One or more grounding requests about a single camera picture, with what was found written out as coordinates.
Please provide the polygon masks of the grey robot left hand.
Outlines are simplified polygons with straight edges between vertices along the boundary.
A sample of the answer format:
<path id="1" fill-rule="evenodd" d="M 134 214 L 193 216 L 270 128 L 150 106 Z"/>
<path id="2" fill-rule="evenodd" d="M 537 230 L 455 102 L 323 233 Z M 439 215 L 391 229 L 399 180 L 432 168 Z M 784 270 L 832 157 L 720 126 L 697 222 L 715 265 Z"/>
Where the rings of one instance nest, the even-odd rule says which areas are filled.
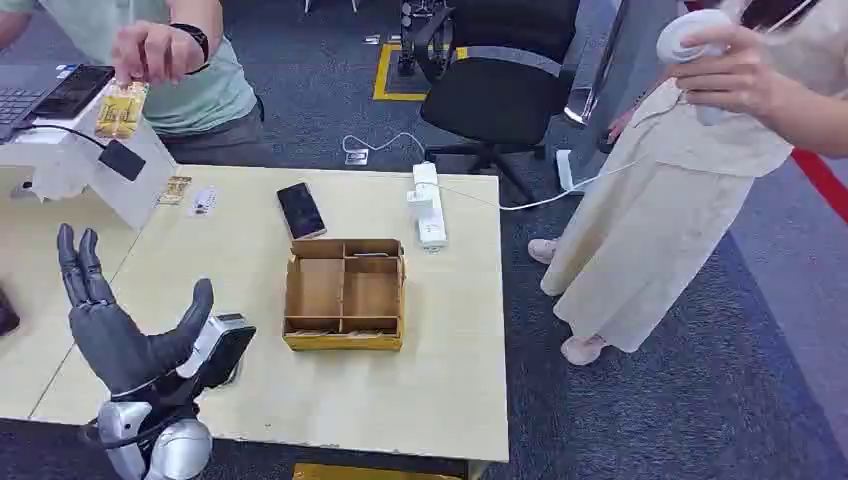
<path id="1" fill-rule="evenodd" d="M 71 225 L 57 233 L 60 274 L 71 304 L 69 325 L 81 354 L 111 394 L 133 392 L 173 371 L 191 356 L 214 302 L 211 281 L 195 282 L 192 302 L 177 326 L 145 335 L 116 301 L 88 228 L 78 244 Z"/>

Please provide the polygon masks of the standing person's right hand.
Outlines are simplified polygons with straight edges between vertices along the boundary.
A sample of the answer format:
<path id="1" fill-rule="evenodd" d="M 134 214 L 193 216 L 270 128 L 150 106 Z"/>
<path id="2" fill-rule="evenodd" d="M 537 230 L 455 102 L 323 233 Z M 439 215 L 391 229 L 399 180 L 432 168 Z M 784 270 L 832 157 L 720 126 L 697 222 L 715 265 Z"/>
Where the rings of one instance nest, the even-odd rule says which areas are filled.
<path id="1" fill-rule="evenodd" d="M 617 141 L 618 137 L 630 123 L 635 111 L 635 107 L 630 108 L 610 123 L 608 134 L 606 137 L 606 142 L 609 145 L 612 145 Z"/>

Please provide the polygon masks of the standing person's left hand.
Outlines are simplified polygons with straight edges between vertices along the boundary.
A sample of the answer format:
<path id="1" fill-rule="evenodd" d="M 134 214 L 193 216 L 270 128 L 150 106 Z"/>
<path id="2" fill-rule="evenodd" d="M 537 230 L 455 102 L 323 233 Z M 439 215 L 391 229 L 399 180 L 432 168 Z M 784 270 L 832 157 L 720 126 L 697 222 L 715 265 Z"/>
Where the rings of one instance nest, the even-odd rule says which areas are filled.
<path id="1" fill-rule="evenodd" d="M 719 56 L 669 68 L 669 76 L 691 104 L 767 118 L 797 87 L 768 59 L 764 37 L 748 28 L 711 27 L 687 37 L 684 44 L 724 48 Z"/>

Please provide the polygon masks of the seated person's left hand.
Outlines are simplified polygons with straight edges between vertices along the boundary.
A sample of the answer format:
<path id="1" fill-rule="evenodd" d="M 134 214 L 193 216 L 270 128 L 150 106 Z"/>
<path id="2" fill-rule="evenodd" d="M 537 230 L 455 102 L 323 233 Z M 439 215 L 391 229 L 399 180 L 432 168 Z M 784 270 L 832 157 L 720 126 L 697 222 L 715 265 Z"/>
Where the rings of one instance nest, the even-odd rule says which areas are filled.
<path id="1" fill-rule="evenodd" d="M 112 47 L 115 78 L 121 86 L 178 83 L 203 60 L 203 51 L 190 34 L 145 21 L 122 28 Z"/>

